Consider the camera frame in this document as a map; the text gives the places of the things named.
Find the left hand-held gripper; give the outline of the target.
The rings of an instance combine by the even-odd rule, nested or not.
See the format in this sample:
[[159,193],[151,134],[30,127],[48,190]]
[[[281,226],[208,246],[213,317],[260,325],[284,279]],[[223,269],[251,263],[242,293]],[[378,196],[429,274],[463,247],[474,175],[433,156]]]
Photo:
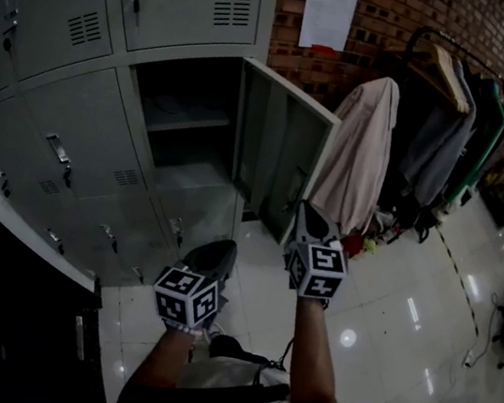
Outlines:
[[209,328],[228,302],[223,292],[237,251],[233,240],[214,241],[166,267],[153,286],[158,316],[168,326]]

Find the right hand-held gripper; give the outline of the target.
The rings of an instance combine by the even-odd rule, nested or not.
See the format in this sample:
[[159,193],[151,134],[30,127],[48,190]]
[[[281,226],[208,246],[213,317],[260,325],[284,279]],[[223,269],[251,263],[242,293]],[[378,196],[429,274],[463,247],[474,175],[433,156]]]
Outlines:
[[309,201],[301,200],[284,249],[289,287],[298,296],[329,301],[348,274],[337,225]]

